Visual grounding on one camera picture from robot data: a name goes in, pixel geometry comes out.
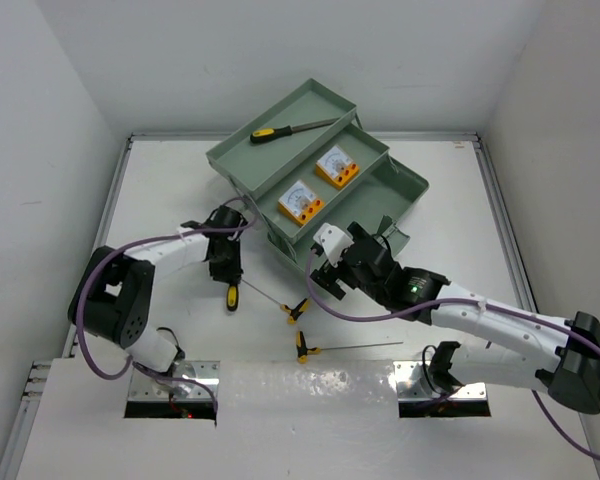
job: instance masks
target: screwdriver handle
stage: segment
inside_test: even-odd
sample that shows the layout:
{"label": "screwdriver handle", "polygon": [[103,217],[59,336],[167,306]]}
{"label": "screwdriver handle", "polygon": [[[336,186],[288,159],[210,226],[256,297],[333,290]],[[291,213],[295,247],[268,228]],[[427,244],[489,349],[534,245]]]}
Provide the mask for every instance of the screwdriver handle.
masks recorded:
{"label": "screwdriver handle", "polygon": [[291,125],[287,125],[282,128],[261,128],[251,134],[249,139],[254,145],[260,145],[262,143],[269,143],[277,138],[289,137],[293,135],[293,129]]}

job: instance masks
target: white wall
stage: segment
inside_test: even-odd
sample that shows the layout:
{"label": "white wall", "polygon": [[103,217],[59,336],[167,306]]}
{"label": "white wall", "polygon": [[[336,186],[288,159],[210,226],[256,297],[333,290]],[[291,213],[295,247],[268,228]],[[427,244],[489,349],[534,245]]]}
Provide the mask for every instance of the white wall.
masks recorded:
{"label": "white wall", "polygon": [[62,351],[121,145],[33,1],[0,0],[0,458],[31,362]]}
{"label": "white wall", "polygon": [[481,129],[544,0],[37,2],[126,134],[235,129],[310,76],[370,129]]}
{"label": "white wall", "polygon": [[540,309],[600,319],[600,0],[548,2],[486,139]]}

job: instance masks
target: yellow and black handle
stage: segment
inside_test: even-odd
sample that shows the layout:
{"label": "yellow and black handle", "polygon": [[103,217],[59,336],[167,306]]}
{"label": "yellow and black handle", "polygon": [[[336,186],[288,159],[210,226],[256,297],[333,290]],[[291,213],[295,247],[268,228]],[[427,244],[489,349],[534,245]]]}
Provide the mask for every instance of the yellow and black handle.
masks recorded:
{"label": "yellow and black handle", "polygon": [[289,137],[293,135],[293,129],[291,125],[287,125],[282,128],[261,128],[251,134],[249,139],[254,145],[260,145],[261,143],[272,142],[278,138]]}
{"label": "yellow and black handle", "polygon": [[296,332],[296,350],[298,351],[298,363],[307,363],[308,355],[318,355],[322,351],[318,347],[307,348],[304,333],[301,331]]}
{"label": "yellow and black handle", "polygon": [[298,318],[300,317],[300,315],[302,315],[307,310],[307,308],[309,308],[309,299],[308,298],[304,298],[294,308],[291,308],[289,305],[280,305],[280,309],[283,312],[286,312],[289,314],[289,316],[287,317],[287,323],[289,325],[294,325],[298,321]]}
{"label": "yellow and black handle", "polygon": [[238,291],[238,284],[231,283],[227,289],[227,310],[235,312],[238,309],[238,302],[240,301],[240,292]]}

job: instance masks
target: table surface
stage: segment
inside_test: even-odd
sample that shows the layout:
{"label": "table surface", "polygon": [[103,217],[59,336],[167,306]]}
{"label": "table surface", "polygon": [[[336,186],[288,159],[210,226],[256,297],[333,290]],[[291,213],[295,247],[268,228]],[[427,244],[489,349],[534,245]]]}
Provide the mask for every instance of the table surface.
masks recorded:
{"label": "table surface", "polygon": [[[234,196],[207,165],[204,152],[214,143],[134,142],[106,243],[172,232]],[[431,184],[399,222],[412,239],[397,259],[515,305],[472,143],[386,143]],[[264,237],[262,226],[243,236],[244,278],[295,304],[306,296],[303,279],[276,261]],[[296,328],[283,312],[243,284],[240,308],[227,314],[225,292],[205,265],[195,265],[154,287],[150,314],[156,327],[176,331],[188,358],[221,362],[217,428],[202,420],[124,419],[128,375],[106,382],[80,356],[56,360],[18,478],[597,478],[591,460],[553,431],[528,391],[489,386],[490,418],[398,419],[392,360],[417,358],[424,345],[442,340],[482,340],[401,320],[353,324],[312,306],[299,322],[310,346],[404,344],[324,352],[301,366]],[[356,315],[383,312],[359,292],[329,303]],[[121,365],[118,351],[89,340],[103,366]],[[551,410],[584,444],[578,415]]]}

